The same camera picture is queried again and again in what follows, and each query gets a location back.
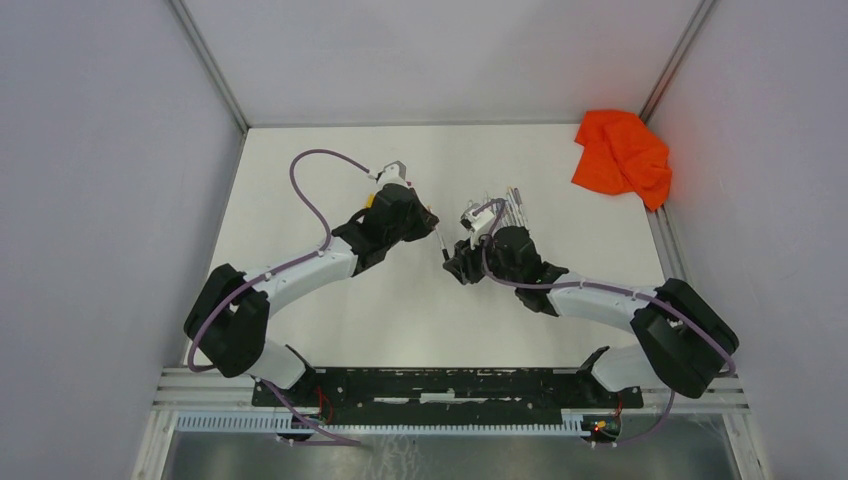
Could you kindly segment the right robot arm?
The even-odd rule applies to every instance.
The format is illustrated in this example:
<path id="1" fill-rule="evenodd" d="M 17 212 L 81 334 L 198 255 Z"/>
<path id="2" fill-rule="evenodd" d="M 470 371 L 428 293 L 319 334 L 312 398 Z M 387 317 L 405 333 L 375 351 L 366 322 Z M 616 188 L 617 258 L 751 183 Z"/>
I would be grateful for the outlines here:
<path id="1" fill-rule="evenodd" d="M 633 334 L 636 344 L 593 353 L 577 382 L 580 400 L 602 408 L 629 387 L 665 386 L 701 397 L 717 378 L 732 376 L 739 339 L 686 281 L 626 287 L 583 277 L 542 259 L 525 227 L 507 226 L 479 243 L 443 250 L 443 267 L 461 284 L 490 279 L 513 290 L 535 313 L 594 321 Z"/>

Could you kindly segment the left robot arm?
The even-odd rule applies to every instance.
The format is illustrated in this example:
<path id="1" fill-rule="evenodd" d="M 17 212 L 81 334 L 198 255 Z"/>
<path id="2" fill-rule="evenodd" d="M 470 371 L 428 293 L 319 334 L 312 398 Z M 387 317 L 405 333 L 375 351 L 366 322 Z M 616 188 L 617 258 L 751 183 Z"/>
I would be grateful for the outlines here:
<path id="1" fill-rule="evenodd" d="M 184 332 L 224 377 L 268 381 L 288 406 L 302 407 L 314 394 L 314 369 L 292 347 L 268 338 L 269 320 L 313 291 L 377 265 L 398 243 L 427 237 L 438 223 L 413 188 L 387 184 L 311 252 L 254 273 L 229 263 L 213 269 Z"/>

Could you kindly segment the black capped horizontal marker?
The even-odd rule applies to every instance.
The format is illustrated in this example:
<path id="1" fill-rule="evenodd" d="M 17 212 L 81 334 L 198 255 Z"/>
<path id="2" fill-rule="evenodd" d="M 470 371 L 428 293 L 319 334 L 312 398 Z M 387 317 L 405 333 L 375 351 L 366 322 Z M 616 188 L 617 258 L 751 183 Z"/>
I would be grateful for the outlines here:
<path id="1" fill-rule="evenodd" d="M 434 227 L 434 232 L 435 232 L 436 237 L 437 237 L 437 239 L 438 239 L 438 241 L 439 241 L 439 246 L 440 246 L 440 251 L 441 251 L 441 254 L 442 254 L 442 258 L 443 258 L 443 260 L 444 260 L 444 261 L 448 261 L 448 260 L 451 258 L 451 254 L 450 254 L 450 252 L 449 252 L 449 250 L 448 250 L 448 248 L 447 248 L 447 245 L 446 245 L 445 239 L 444 239 L 443 235 L 441 234 L 440 229 L 439 229 L 439 227 L 438 227 L 438 226 L 435 226 L 435 227 Z"/>

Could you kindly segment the yellow capped marker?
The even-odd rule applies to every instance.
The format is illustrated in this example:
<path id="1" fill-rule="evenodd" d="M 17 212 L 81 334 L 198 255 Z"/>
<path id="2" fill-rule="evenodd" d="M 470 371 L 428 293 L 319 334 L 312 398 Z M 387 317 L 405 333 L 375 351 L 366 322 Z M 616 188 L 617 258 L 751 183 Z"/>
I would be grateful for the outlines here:
<path id="1" fill-rule="evenodd" d="M 520 222 L 519 222 L 518 213 L 516 212 L 516 204 L 515 204 L 515 201 L 514 201 L 513 190 L 512 190 L 511 186 L 507 187 L 506 199 L 507 199 L 507 203 L 508 203 L 508 207 L 509 207 L 511 222 L 512 222 L 513 225 L 518 226 L 520 224 Z"/>

